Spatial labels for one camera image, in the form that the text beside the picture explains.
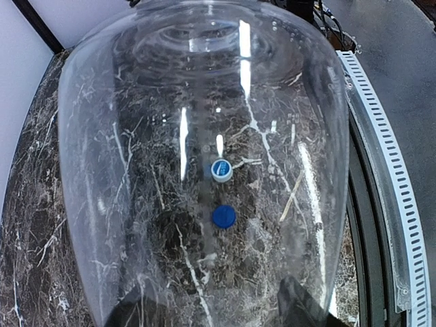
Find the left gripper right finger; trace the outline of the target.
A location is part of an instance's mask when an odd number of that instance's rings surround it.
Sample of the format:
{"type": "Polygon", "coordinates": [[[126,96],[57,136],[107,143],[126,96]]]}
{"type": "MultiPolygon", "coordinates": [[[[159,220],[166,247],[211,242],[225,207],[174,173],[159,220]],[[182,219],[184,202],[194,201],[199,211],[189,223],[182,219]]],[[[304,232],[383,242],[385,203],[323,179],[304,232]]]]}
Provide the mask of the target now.
{"type": "Polygon", "coordinates": [[[277,300],[283,326],[346,326],[340,319],[322,309],[314,297],[293,276],[287,276],[281,280],[277,300]]]}

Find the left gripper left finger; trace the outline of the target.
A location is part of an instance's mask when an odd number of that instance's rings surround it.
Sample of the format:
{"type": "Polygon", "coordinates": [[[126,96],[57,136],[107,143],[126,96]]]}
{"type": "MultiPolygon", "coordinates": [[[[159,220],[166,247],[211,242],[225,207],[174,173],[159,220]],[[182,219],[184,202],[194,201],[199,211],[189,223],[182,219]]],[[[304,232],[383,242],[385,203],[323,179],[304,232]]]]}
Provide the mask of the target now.
{"type": "Polygon", "coordinates": [[[160,312],[154,297],[134,287],[110,312],[104,326],[160,326],[160,312]]]}

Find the white bottle cap blue top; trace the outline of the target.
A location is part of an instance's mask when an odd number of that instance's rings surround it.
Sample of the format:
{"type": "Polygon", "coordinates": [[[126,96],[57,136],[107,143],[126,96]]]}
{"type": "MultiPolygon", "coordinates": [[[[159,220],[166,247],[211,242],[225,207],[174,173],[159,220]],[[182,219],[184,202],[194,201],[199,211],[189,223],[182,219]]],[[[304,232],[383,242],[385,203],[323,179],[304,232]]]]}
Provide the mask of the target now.
{"type": "Polygon", "coordinates": [[[232,178],[233,168],[226,159],[217,159],[211,165],[211,174],[218,183],[225,183],[232,178]]]}

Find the clear unlabeled plastic bottle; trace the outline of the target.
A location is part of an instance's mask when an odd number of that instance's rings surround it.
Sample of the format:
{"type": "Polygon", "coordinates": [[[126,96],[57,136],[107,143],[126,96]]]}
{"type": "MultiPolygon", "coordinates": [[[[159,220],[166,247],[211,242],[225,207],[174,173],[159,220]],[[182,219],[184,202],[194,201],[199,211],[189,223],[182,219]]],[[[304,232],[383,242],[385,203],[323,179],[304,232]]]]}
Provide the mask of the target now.
{"type": "Polygon", "coordinates": [[[88,33],[59,79],[65,212],[93,323],[134,288],[160,326],[283,326],[293,276],[329,313],[349,122],[339,58],[261,1],[145,1],[88,33]],[[218,183],[217,159],[232,178],[218,183]],[[228,205],[236,222],[218,228],[228,205]]]}

